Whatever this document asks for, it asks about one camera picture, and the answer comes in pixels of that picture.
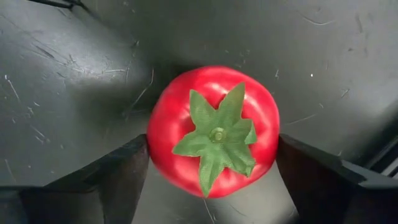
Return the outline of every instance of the artificial tomato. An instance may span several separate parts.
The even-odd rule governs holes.
[[[228,67],[179,75],[149,120],[149,154],[171,183],[224,197],[259,179],[275,160],[279,114],[257,81]]]

